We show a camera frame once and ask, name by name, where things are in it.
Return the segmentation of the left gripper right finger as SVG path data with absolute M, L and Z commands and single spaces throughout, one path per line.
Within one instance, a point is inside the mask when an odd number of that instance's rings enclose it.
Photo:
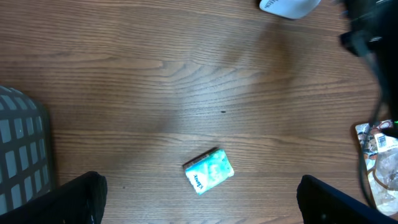
M 297 202 L 304 224 L 397 224 L 397 220 L 312 175 L 302 177 L 297 187 Z

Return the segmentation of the small teal tissue pack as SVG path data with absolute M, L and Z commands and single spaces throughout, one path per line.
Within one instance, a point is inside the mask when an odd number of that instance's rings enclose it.
M 202 195 L 234 175 L 224 149 L 215 147 L 183 165 L 195 192 Z

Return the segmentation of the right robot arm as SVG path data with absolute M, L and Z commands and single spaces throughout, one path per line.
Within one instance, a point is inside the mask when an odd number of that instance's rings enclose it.
M 397 137 L 397 0 L 340 0 L 349 22 L 341 46 L 362 58 L 377 78 L 380 104 L 388 106 L 393 127 L 382 132 Z

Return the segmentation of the brown snack pouch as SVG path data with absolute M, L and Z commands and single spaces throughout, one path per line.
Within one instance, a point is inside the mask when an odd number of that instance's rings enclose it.
M 372 198 L 377 209 L 387 216 L 397 214 L 397 139 L 382 133 L 393 128 L 391 120 L 355 126 L 360 144 L 365 144 L 364 161 Z

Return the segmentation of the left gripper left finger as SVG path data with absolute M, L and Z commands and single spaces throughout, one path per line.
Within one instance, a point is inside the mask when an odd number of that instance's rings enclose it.
M 107 193 L 106 177 L 90 171 L 1 215 L 1 224 L 100 224 Z

